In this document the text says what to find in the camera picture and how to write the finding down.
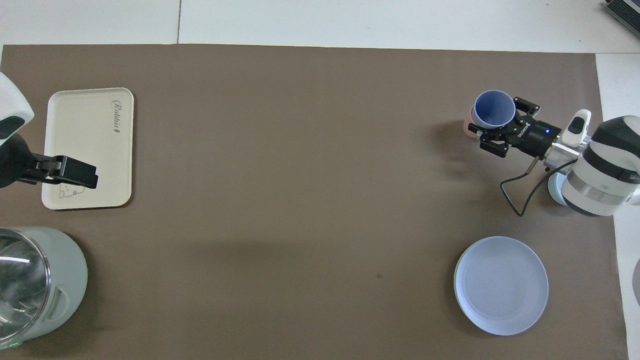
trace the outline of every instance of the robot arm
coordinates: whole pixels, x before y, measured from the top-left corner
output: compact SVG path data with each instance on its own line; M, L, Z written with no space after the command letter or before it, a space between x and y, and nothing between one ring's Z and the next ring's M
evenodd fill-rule
M588 110L578 111L569 126L561 131L533 119L528 111L532 107L526 106L531 103L518 97L514 102L524 114L516 114L503 127L483 129L469 124L468 129L478 134L481 149L504 158L509 148L515 147L536 161L544 160L549 169L554 169L549 175L566 174L561 194L567 205L579 213L609 216L620 206L640 203L640 118L624 116L606 121L589 138L586 136L591 117ZM522 176L500 184L519 216L524 214L527 203L522 212L518 212L502 185Z
M33 110L18 88L0 72L0 146L33 119Z
M612 215L637 200L640 185L640 118L604 122L567 174L562 195L567 205L591 216Z
M94 189L96 168L68 156L32 154L17 131L33 119L20 90L0 72L0 188L14 181L74 184Z

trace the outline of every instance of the white plate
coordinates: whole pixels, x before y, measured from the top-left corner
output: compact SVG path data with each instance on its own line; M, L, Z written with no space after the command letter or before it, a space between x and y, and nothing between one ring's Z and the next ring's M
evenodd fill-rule
M133 94L126 88L56 92L49 99L44 154L95 166L98 187L43 184L49 209L108 208L131 198Z
M462 254L454 289L460 308L480 329L514 335L530 328L544 312L549 282L542 261L528 246L491 236Z

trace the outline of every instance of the kettle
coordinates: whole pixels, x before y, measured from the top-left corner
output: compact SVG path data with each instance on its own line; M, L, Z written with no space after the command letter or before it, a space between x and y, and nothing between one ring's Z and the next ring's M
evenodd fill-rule
M65 323L84 297L87 275L82 251L65 233L0 228L0 349Z

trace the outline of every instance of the blue cup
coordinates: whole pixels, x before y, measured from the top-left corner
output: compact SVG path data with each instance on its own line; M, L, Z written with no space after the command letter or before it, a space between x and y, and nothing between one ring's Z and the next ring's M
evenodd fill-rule
M485 129L505 126L515 115L516 104L513 98L500 90L481 93L471 108L471 121Z

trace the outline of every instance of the cable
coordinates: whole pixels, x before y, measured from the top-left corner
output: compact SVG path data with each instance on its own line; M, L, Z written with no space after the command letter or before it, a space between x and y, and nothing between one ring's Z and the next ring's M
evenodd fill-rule
M511 209L519 216L519 217L523 217L524 216L524 212L527 210L527 205L529 205L529 201L531 200L531 197L533 197L533 194L536 192L536 190L540 187L540 185L542 185L545 181L547 181L551 175L555 174L556 172L562 170L564 167L567 167L573 163L575 163L576 161L578 161L578 159L574 159L571 160L567 163L565 163L564 165L561 165L555 169L553 169L552 171L550 171L547 175L545 175L545 177L542 178L542 180L540 180L538 182L538 184L536 184L536 186L533 188L533 190L531 190L531 193L529 194L529 197L527 198L527 201L525 201L524 206L522 207L522 212L519 212L515 205L513 204L513 201L511 201L511 198L509 198L509 195L507 195L507 191L504 189L504 184L509 183L511 181L516 181L519 180L527 175L529 175L529 173L531 172L531 170L533 169L533 166L535 166L535 164L538 162L538 160L540 160L539 158L535 158L533 160L533 162L531 163L531 165L529 165L529 168L527 169L527 171L520 175L520 176L516 176L513 177L511 179L507 179L503 182L500 183L500 190L502 190L502 194L504 195L504 197L507 199L507 202L509 203L509 206L511 206Z

